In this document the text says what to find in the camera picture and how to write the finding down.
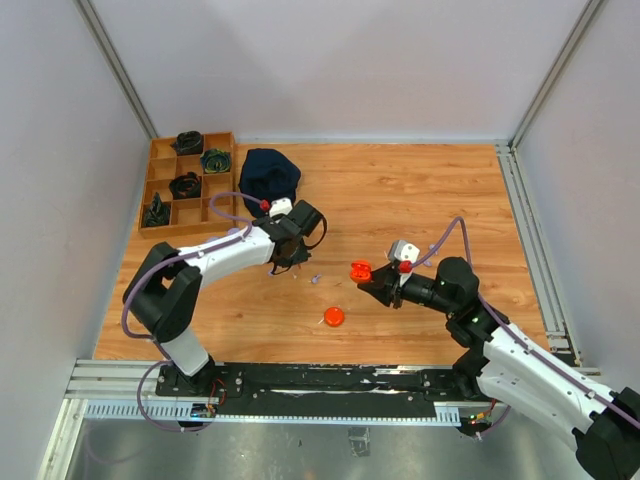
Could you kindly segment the orange earbud charging case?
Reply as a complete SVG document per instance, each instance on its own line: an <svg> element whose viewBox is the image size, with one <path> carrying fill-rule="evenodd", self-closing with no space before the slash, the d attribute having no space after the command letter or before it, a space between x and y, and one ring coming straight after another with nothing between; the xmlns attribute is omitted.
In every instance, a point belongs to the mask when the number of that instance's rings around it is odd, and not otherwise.
<svg viewBox="0 0 640 480"><path fill-rule="evenodd" d="M345 313L339 307L330 307L323 314L323 322L330 327L339 327L345 321Z"/></svg>

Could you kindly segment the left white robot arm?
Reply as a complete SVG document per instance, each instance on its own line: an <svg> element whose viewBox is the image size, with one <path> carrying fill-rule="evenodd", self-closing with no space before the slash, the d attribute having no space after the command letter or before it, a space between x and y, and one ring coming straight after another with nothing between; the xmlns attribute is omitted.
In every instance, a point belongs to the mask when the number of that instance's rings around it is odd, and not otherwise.
<svg viewBox="0 0 640 480"><path fill-rule="evenodd" d="M306 242L328 221L304 200L263 202L267 210L235 233L183 248L167 242L147 254L123 294L121 328L126 336L148 339L172 363L190 394L207 393L215 363L191 328L200 292L249 267L269 265L283 273L311 258L319 244Z"/></svg>

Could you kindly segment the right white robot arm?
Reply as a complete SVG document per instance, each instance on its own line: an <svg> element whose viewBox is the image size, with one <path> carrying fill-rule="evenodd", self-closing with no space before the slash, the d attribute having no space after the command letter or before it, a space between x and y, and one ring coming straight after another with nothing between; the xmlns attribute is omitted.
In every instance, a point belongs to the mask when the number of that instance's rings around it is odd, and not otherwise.
<svg viewBox="0 0 640 480"><path fill-rule="evenodd" d="M478 292L479 279L461 257L447 257L435 278L407 261L372 269L351 266L351 279L387 307L405 302L442 312L465 354L453 387L466 400L482 395L514 408L561 439L594 479L630 479L639 471L639 394L615 391L540 347Z"/></svg>

